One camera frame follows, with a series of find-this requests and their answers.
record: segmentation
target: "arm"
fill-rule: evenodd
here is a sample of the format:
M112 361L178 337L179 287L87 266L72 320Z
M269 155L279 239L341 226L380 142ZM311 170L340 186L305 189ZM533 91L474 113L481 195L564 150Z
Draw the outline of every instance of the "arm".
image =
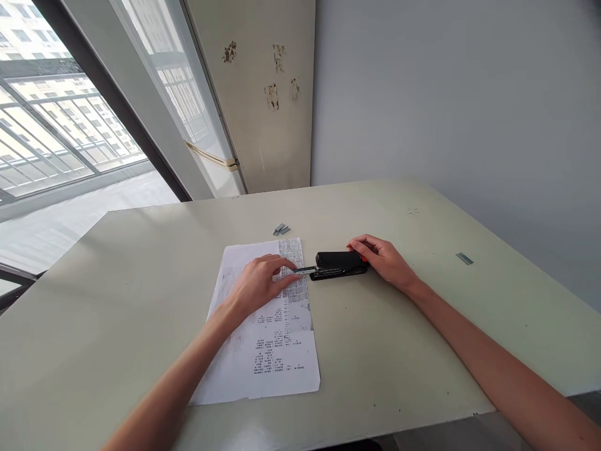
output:
M409 296L495 407L533 448L601 449L599 426L419 280L390 242L362 235L348 247Z
M230 296L213 312L200 334L130 413L103 451L167 450L175 441L194 390L225 340L242 321L301 276L272 276L287 259L266 255L244 268Z

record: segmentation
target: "hand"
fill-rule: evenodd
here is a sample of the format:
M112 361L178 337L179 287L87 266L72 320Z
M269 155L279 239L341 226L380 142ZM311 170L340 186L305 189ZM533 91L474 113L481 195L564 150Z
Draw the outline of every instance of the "hand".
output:
M302 277L291 274L274 282L272 276L279 274L282 266L296 268L294 263L279 255L267 254L255 258L244 267L226 302L235 305L236 310L246 318Z
M415 272L389 241L365 234L353 238L346 247L364 256L386 282L401 291L406 291L419 281Z

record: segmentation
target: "white wall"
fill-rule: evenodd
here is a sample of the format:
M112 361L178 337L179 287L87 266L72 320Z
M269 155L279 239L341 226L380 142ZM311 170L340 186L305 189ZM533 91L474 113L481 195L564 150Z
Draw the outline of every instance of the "white wall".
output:
M600 171L593 4L318 0L313 185L417 174L601 311Z

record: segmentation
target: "forearm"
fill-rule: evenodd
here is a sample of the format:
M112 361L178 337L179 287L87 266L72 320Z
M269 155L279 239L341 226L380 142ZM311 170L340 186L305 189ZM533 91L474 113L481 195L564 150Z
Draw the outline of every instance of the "forearm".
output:
M135 408L104 451L169 449L194 390L224 341L244 320L233 303L219 307L200 334Z
M403 291L451 345L491 402L537 450L601 449L601 428L425 283Z

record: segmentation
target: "light green table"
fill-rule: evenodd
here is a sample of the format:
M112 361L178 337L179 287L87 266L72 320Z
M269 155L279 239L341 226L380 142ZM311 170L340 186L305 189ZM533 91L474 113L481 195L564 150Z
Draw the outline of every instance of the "light green table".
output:
M2 449L99 448L202 327L223 248L281 222L307 262L363 232L389 239L564 395L601 388L599 314L436 191L375 180L104 216L0 317ZM310 282L309 297L321 389L191 408L178 450L309 449L493 409L373 271Z

